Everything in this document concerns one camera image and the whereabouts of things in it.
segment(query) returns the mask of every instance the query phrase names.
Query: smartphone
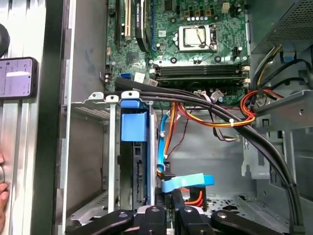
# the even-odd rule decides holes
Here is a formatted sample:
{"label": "smartphone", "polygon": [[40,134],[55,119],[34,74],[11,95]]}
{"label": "smartphone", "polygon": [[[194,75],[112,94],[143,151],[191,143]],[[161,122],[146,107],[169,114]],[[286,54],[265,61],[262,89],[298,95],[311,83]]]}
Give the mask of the smartphone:
{"label": "smartphone", "polygon": [[38,62],[32,57],[0,59],[0,99],[37,94]]}

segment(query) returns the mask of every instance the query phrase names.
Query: cpu socket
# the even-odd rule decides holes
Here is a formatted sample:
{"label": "cpu socket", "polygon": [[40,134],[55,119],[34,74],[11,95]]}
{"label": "cpu socket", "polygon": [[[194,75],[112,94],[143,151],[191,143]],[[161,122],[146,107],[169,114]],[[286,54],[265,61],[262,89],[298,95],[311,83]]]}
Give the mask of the cpu socket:
{"label": "cpu socket", "polygon": [[180,26],[176,43],[179,51],[216,51],[216,31],[210,31],[209,25]]}

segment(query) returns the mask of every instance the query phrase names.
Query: motherboard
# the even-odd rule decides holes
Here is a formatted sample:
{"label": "motherboard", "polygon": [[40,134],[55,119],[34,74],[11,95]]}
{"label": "motherboard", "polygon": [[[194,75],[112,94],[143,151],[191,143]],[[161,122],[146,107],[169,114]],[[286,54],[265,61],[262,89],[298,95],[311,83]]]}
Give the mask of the motherboard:
{"label": "motherboard", "polygon": [[244,0],[109,0],[105,81],[123,77],[240,99],[249,71]]}

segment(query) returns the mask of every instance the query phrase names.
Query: black ram slot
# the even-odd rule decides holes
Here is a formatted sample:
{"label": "black ram slot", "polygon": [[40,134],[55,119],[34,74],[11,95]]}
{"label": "black ram slot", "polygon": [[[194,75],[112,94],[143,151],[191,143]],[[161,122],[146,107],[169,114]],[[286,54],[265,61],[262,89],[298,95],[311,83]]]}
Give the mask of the black ram slot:
{"label": "black ram slot", "polygon": [[160,77],[241,77],[240,65],[159,67]]}
{"label": "black ram slot", "polygon": [[121,0],[115,0],[115,32],[114,42],[119,49],[121,45]]}
{"label": "black ram slot", "polygon": [[149,46],[146,38],[145,25],[145,1],[136,0],[135,35],[138,46],[142,52],[148,52]]}

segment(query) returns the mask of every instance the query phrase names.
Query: hand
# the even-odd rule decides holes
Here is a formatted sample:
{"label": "hand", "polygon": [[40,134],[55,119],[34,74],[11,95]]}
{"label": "hand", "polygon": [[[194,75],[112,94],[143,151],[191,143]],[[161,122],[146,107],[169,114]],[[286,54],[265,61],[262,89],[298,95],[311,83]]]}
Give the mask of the hand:
{"label": "hand", "polygon": [[[3,163],[3,155],[0,153],[0,164]],[[7,184],[0,184],[0,234],[3,231],[5,225],[5,213],[4,208],[9,198],[9,192],[5,191],[8,187]]]}

